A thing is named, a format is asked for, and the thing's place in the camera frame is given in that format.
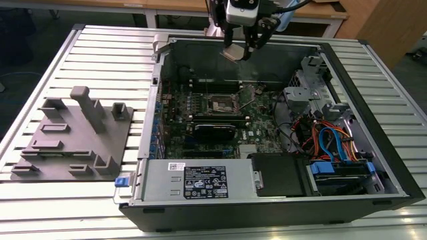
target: barcode sticker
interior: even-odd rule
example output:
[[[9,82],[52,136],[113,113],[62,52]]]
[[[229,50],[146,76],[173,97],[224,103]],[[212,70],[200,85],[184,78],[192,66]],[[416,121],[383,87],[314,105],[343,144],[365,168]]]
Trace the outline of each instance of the barcode sticker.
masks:
[[[141,7],[142,7],[142,4],[129,4],[129,3],[124,3],[122,6],[125,6],[125,7],[141,8]]]
[[[340,16],[340,15],[330,15],[330,18],[333,19],[345,19],[345,16]]]
[[[185,163],[184,162],[169,162],[166,170],[169,171],[184,171]]]

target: blue tab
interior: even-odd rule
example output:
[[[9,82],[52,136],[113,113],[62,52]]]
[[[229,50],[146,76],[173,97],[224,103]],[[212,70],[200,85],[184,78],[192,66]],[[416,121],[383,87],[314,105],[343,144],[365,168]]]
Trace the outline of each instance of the blue tab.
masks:
[[[154,103],[154,112],[158,113],[160,112],[160,108],[161,108],[161,103],[157,101]]]
[[[332,163],[328,161],[316,161],[309,165],[312,174],[332,174],[335,173]]]
[[[368,169],[368,171],[369,171],[369,173],[372,174],[372,173],[375,173],[375,166],[373,166],[373,164],[371,163],[371,162],[367,162],[365,163],[365,166],[367,166],[367,169]]]
[[[149,145],[149,152],[150,153],[156,152],[156,145],[153,145],[153,144]]]
[[[129,177],[117,177],[113,181],[116,188],[128,188],[129,187]]]

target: aluminum extrusion table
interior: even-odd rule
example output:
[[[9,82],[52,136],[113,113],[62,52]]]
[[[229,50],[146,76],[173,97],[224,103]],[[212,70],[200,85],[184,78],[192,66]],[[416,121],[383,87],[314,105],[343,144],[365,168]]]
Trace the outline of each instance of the aluminum extrusion table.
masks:
[[[9,182],[20,149],[29,143],[44,116],[37,110],[44,98],[68,98],[70,88],[78,85],[90,88],[89,96],[101,99],[102,106],[110,106],[120,100],[136,110],[121,164],[121,172],[134,171],[153,69],[152,41],[160,32],[193,36],[202,34],[201,31],[92,25],[80,25],[70,31],[0,144],[0,238],[216,239],[220,235],[222,239],[421,240],[427,236],[427,200],[395,211],[376,212],[347,224],[145,233],[118,211],[117,204],[128,201],[130,188],[114,188],[113,182]],[[273,39],[316,40],[330,44],[427,194],[427,117],[371,47],[356,40],[297,36],[273,36]],[[69,98],[64,102],[76,105]]]

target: power supply label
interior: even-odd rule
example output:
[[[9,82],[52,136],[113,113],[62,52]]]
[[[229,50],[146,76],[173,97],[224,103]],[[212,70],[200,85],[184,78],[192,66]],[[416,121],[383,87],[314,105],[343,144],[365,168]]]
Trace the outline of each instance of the power supply label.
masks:
[[[184,198],[228,198],[225,166],[184,167]]]

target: table leg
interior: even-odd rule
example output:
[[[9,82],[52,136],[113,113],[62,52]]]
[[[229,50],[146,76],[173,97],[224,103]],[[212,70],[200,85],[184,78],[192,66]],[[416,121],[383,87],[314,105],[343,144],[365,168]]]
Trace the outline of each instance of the table leg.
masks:
[[[329,39],[335,38],[335,34],[340,29],[341,23],[343,23],[341,19],[332,19],[330,23],[326,25],[326,28],[324,30],[321,37],[329,38]]]
[[[154,9],[144,10],[145,18],[146,18],[146,26],[149,29],[157,28],[157,12]]]
[[[52,19],[54,19],[54,20],[60,19],[60,10],[52,10],[52,9],[49,9],[49,10],[48,10],[48,13],[49,13],[50,16],[52,16]]]

